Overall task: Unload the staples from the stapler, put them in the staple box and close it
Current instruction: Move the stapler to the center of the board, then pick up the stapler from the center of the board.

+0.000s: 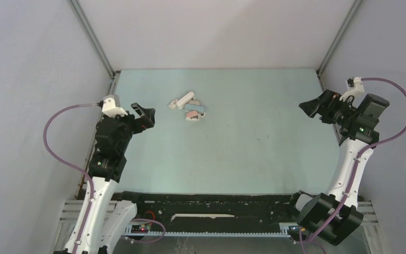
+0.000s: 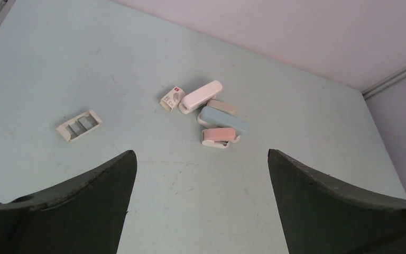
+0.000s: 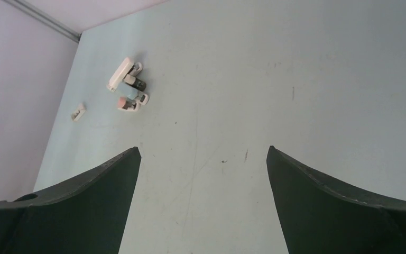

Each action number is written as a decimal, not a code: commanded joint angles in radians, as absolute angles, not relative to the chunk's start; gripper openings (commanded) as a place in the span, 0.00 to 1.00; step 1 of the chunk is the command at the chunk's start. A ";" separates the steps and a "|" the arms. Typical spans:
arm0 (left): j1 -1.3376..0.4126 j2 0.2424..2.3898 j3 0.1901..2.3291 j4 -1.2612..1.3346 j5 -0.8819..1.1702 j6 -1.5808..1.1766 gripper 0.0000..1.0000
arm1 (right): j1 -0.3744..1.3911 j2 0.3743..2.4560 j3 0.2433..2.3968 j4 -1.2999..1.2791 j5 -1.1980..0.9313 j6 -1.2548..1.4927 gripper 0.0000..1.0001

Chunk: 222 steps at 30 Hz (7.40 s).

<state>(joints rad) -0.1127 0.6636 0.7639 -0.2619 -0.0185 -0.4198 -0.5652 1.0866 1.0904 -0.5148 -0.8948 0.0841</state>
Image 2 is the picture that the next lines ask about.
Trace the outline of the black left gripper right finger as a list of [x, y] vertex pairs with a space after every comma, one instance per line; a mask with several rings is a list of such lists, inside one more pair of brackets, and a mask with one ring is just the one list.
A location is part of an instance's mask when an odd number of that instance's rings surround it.
[[406, 199], [346, 183], [271, 149], [289, 253], [406, 253]]

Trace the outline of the light blue stapler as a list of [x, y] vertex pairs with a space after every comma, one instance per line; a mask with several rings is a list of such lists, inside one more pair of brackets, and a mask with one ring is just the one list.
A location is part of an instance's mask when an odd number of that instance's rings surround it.
[[246, 121], [210, 106], [202, 108], [199, 119], [217, 127], [233, 128], [236, 135], [245, 135], [250, 130], [250, 125]]

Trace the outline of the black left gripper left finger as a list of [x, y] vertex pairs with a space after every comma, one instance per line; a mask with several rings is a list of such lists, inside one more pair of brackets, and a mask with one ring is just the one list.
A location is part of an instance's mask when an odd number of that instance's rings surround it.
[[44, 190], [0, 203], [0, 253], [117, 253], [137, 173], [125, 151]]

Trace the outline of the pink stapler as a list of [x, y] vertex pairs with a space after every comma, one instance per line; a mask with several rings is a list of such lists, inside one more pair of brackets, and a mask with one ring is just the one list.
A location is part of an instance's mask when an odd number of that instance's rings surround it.
[[230, 143], [236, 143], [240, 136], [233, 128], [210, 128], [202, 130], [201, 144], [203, 146], [225, 149]]

